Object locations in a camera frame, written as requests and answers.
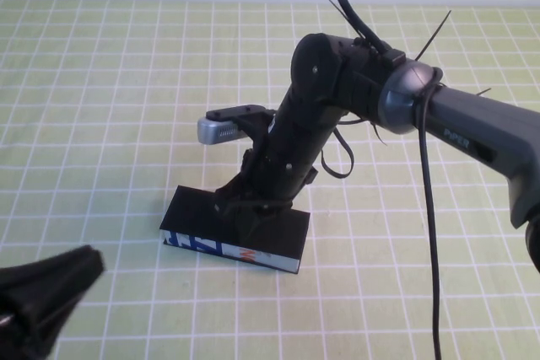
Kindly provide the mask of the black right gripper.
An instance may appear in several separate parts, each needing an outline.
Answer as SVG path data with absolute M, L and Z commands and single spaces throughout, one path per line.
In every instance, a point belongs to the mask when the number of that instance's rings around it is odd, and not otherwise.
M 258 152 L 247 149 L 242 157 L 240 172 L 216 190 L 216 212 L 228 213 L 246 207 L 251 201 L 292 202 L 301 190 L 317 177 L 317 169 L 309 159 L 294 153 L 278 153 L 271 148 Z M 271 219 L 253 209 L 238 209 L 235 229 L 241 244 Z

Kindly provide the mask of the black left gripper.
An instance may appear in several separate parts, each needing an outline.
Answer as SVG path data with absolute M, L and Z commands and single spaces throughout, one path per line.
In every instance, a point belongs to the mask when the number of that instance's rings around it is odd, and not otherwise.
M 85 245 L 29 265 L 1 269 L 1 355 L 45 359 L 56 336 L 105 270 Z

